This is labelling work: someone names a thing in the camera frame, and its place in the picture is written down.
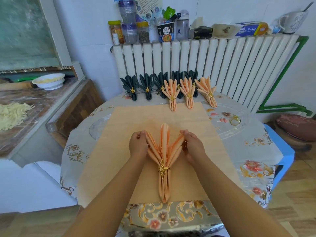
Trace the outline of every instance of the hand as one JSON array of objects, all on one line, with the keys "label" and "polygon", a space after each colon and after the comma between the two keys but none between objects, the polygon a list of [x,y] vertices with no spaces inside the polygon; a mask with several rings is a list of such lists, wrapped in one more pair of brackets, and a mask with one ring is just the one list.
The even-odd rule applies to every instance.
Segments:
[{"label": "hand", "polygon": [[206,155],[203,143],[195,134],[189,132],[188,130],[180,130],[180,133],[184,134],[184,138],[187,141],[183,150],[189,163],[192,165],[197,158]]},{"label": "hand", "polygon": [[131,136],[129,147],[131,157],[145,158],[148,151],[146,132],[144,130],[134,132]]}]

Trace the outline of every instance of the white mug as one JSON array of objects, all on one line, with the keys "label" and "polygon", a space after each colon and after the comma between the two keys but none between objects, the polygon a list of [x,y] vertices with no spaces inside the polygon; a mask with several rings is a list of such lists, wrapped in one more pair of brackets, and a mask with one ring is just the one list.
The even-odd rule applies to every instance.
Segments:
[{"label": "white mug", "polygon": [[293,34],[302,25],[306,19],[308,11],[304,12],[290,12],[279,19],[279,26],[282,32],[286,34]]}]

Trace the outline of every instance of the forearm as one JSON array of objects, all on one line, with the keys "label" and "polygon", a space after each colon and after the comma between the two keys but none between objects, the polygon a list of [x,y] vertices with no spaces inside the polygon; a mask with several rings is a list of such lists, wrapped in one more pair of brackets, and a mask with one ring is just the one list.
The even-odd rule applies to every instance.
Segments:
[{"label": "forearm", "polygon": [[197,158],[193,167],[231,237],[291,236],[206,155]]},{"label": "forearm", "polygon": [[144,158],[130,158],[64,236],[115,236],[144,163]]}]

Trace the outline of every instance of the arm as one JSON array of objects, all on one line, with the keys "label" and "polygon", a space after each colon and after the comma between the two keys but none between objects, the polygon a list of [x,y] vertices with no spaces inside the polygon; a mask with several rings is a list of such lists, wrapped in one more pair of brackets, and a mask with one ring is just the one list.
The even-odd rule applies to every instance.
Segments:
[{"label": "arm", "polygon": [[147,155],[144,131],[130,140],[130,159],[80,213],[64,237],[115,236],[133,194]]},{"label": "arm", "polygon": [[208,158],[203,143],[194,134],[187,130],[181,132],[187,141],[188,161],[231,237],[291,237],[278,221]]}]

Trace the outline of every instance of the white radiator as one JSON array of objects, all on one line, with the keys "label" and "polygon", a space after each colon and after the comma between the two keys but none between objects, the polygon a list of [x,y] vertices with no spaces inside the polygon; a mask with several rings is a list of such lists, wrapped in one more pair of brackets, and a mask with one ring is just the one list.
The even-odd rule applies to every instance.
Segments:
[{"label": "white radiator", "polygon": [[119,77],[198,71],[216,90],[256,113],[299,35],[240,37],[115,45]]}]

